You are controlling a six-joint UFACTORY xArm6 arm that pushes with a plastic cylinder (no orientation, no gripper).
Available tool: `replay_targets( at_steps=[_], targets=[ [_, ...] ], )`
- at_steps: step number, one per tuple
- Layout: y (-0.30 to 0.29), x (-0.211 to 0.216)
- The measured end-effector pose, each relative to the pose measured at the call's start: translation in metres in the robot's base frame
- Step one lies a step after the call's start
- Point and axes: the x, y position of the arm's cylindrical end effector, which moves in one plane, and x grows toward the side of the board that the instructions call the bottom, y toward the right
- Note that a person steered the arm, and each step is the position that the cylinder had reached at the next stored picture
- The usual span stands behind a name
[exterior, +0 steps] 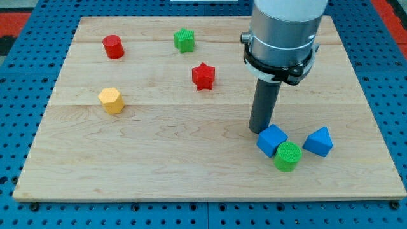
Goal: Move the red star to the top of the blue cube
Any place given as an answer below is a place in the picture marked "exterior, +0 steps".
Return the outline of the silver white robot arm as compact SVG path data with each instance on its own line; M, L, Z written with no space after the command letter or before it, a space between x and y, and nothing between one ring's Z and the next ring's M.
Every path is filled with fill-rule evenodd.
M310 72L314 43L327 0L254 0L249 31L243 32L244 62L267 83L297 85Z

